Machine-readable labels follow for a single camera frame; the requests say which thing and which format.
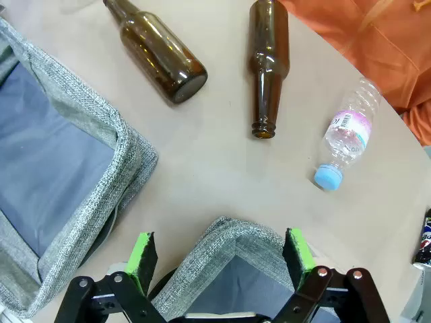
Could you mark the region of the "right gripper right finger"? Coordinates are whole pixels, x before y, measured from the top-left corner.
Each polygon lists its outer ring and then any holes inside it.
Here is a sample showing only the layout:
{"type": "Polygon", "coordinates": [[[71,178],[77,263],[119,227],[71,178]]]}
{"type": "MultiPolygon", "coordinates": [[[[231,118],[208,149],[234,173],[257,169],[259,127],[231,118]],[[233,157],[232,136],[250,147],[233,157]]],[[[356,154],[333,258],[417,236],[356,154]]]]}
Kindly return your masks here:
{"type": "Polygon", "coordinates": [[[365,268],[346,274],[317,265],[298,228],[286,230],[282,255],[294,294],[274,322],[311,322],[319,308],[331,308],[341,322],[389,322],[372,276],[365,268]]]}

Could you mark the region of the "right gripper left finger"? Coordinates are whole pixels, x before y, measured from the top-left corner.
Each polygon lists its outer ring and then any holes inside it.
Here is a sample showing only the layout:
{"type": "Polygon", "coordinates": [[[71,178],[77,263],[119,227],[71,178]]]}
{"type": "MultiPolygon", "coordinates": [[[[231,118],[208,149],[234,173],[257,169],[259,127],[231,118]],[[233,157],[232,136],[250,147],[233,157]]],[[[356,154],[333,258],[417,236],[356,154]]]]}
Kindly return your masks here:
{"type": "Polygon", "coordinates": [[[55,321],[105,322],[121,313],[128,322],[165,322],[147,298],[157,261],[154,234],[140,234],[125,270],[99,281],[85,276],[71,280],[55,321]]]}

